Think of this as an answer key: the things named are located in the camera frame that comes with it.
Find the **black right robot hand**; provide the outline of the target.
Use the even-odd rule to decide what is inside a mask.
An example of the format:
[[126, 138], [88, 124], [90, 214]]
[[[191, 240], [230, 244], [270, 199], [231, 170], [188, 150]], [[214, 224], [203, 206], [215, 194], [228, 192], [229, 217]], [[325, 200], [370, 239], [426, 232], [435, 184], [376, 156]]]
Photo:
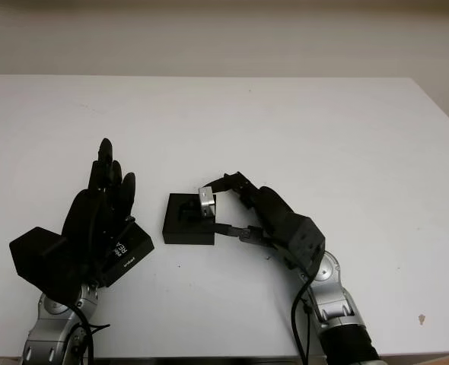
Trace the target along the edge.
[[261, 224], [260, 227], [233, 227], [229, 224], [215, 224], [215, 232], [225, 236], [237, 237], [245, 243], [259, 246], [274, 247], [276, 245], [275, 232], [282, 225], [288, 214], [292, 214], [291, 207], [271, 188], [262, 186], [257, 188], [242, 173], [225, 174], [222, 178], [205, 185], [214, 193], [233, 190], [247, 209], [253, 209]]

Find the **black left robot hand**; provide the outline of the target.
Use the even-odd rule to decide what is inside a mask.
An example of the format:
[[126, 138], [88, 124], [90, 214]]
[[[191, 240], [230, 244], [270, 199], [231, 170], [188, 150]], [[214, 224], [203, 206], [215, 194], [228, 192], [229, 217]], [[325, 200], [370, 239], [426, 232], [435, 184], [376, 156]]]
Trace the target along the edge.
[[134, 199], [135, 174], [122, 174], [111, 141], [104, 138], [88, 187], [75, 196], [62, 228], [83, 279], [98, 287], [109, 287], [123, 276], [126, 241], [135, 226]]

